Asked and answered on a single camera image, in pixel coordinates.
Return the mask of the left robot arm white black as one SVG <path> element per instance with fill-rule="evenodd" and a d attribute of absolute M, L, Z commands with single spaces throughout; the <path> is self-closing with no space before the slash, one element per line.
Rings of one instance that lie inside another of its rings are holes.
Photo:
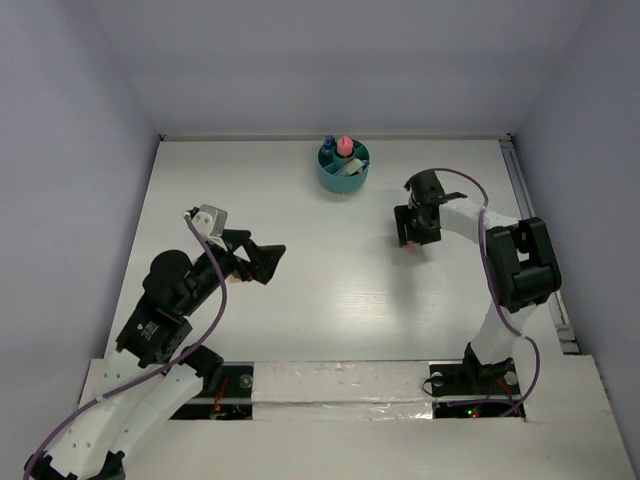
<path fill-rule="evenodd" d="M 213 330 L 188 344 L 189 318 L 215 291 L 228 294 L 229 277 L 267 284 L 286 248 L 259 246 L 248 230 L 196 239 L 196 260 L 180 250 L 153 259 L 93 399 L 36 449 L 24 478 L 122 479 L 141 441 L 187 400 L 219 388 L 224 360 L 204 344 Z"/>

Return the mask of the orange tip pink highlighter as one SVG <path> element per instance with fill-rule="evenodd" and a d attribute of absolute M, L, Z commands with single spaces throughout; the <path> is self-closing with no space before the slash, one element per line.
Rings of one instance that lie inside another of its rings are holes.
<path fill-rule="evenodd" d="M 416 255 L 416 256 L 420 256 L 424 253 L 422 247 L 420 245 L 415 245 L 415 244 L 407 244 L 406 246 L 403 247 L 403 250 L 410 254 L 410 255 Z"/>

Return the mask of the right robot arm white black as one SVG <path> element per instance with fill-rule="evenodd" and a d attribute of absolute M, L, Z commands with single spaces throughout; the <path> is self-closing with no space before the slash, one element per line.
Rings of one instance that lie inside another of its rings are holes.
<path fill-rule="evenodd" d="M 446 230 L 479 248 L 491 303 L 465 348 L 460 379 L 468 390 L 482 392 L 506 372 L 516 340 L 535 343 L 524 326 L 561 287 L 547 225 L 539 217 L 516 219 L 492 211 L 486 189 L 454 169 L 420 171 L 404 189 L 408 202 L 394 208 L 401 247 L 438 242 Z"/>

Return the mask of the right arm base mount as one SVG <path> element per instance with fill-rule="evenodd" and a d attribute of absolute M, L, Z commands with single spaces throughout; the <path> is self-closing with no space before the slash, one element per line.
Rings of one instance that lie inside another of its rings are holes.
<path fill-rule="evenodd" d="M 502 377 L 475 381 L 461 362 L 431 363 L 421 389 L 431 399 L 435 419 L 525 418 L 512 367 Z"/>

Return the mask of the green tip clear highlighter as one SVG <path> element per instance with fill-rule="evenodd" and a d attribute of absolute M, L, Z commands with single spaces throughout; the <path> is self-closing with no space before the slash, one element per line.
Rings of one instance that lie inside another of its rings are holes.
<path fill-rule="evenodd" d="M 363 167 L 363 161 L 357 158 L 352 159 L 348 163 L 346 163 L 341 169 L 339 169 L 335 175 L 339 177 L 347 177 L 359 174 Z"/>

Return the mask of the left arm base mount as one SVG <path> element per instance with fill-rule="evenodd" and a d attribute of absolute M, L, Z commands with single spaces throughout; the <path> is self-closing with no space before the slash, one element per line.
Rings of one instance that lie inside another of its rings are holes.
<path fill-rule="evenodd" d="M 218 386 L 209 393 L 200 393 L 181 406 L 172 420 L 251 420 L 253 418 L 252 392 L 253 363 L 224 365 Z"/>

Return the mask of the blue cap white pen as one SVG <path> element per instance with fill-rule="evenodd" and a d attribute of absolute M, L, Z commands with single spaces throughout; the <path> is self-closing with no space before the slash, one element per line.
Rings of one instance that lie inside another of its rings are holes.
<path fill-rule="evenodd" d="M 332 135 L 326 135 L 320 147 L 320 156 L 323 162 L 331 162 L 333 158 L 333 150 L 335 138 Z"/>

